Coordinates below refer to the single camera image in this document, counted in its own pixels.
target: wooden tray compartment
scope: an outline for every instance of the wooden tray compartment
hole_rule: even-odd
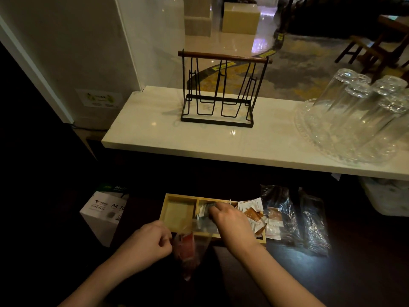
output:
[[[159,220],[163,221],[171,232],[190,232],[192,230],[192,219],[196,218],[202,205],[215,201],[230,203],[230,201],[222,199],[166,194]],[[209,235],[203,232],[194,232],[193,234],[196,236]],[[219,234],[212,234],[212,237],[220,239]],[[261,237],[257,238],[257,241],[266,244],[265,231],[263,231]]]

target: dark table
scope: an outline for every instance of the dark table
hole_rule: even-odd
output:
[[[248,200],[260,196],[260,184],[289,187],[325,202],[330,255],[307,255],[268,239],[267,250],[302,285],[328,306],[409,305],[409,219],[374,210],[357,177],[254,166],[167,155],[115,152],[115,172],[132,180],[111,247],[116,249],[136,229],[160,216],[165,193]],[[154,164],[138,175],[140,164]],[[190,282],[172,256],[120,284],[108,300],[138,305],[268,306],[265,296],[225,247],[211,245]]]

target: white shelf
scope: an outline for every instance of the white shelf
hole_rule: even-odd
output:
[[[131,94],[102,143],[111,149],[409,180],[406,150],[382,165],[345,165],[322,155],[295,128],[298,103],[259,97],[253,128],[189,123],[180,120],[182,89],[147,86]]]

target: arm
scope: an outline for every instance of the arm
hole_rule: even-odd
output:
[[[59,307],[93,307],[126,278],[172,252],[171,232],[163,222],[145,224],[101,264]]]
[[[220,236],[232,255],[277,307],[324,306],[257,242],[247,217],[226,203],[210,208]]]

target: wall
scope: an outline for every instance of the wall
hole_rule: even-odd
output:
[[[180,80],[183,0],[117,0],[142,88]]]
[[[85,107],[75,88],[140,90],[115,0],[0,0],[0,15],[77,126],[109,128],[119,110]]]

